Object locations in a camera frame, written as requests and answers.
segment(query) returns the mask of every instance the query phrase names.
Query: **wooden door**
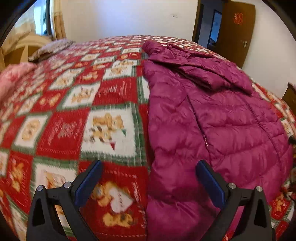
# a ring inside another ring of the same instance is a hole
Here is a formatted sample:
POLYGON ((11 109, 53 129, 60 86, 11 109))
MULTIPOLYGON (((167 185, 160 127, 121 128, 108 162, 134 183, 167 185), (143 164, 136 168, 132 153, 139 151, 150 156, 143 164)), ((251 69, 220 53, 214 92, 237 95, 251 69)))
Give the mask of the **wooden door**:
POLYGON ((255 14, 253 4, 233 1, 224 4, 215 52, 240 68, 249 50, 255 14))

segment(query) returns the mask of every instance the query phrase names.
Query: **curtain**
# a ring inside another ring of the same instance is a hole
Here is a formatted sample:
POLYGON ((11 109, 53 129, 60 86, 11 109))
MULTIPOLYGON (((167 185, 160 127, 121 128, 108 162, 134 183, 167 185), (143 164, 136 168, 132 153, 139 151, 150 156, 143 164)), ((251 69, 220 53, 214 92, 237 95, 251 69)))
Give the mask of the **curtain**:
POLYGON ((66 38, 61 0, 50 0, 50 21, 53 38, 66 38))
POLYGON ((5 55, 20 38, 30 32, 35 33, 34 5, 31 6, 16 22, 1 46, 2 54, 5 55))

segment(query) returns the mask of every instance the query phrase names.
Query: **door handle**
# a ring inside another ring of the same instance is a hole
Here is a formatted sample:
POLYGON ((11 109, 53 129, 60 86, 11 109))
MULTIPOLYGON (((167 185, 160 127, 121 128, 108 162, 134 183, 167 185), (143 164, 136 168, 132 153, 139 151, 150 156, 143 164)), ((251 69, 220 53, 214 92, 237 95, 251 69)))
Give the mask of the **door handle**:
POLYGON ((244 44, 244 48, 247 46, 247 40, 246 41, 242 41, 241 42, 244 44))

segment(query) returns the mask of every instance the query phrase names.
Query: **jacket hood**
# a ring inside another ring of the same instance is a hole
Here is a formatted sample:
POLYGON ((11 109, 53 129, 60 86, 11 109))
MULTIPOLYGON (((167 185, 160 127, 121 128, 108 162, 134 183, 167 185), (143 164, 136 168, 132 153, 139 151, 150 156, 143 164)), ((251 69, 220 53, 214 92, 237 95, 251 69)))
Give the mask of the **jacket hood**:
POLYGON ((147 40, 143 50, 149 60, 165 65, 172 65, 196 85, 212 91, 222 88, 237 90, 251 95, 252 84, 249 77, 236 64, 218 59, 209 54, 182 49, 169 44, 166 48, 154 40, 147 40))

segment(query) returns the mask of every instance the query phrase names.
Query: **red decoration on door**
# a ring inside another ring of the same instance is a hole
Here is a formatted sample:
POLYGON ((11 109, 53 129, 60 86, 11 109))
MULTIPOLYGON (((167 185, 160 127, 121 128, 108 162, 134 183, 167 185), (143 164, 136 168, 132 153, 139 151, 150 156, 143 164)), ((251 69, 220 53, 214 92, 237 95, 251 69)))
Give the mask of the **red decoration on door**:
POLYGON ((243 22, 242 18, 243 18, 242 12, 236 12, 234 14, 234 23, 237 25, 242 25, 242 22, 243 22))

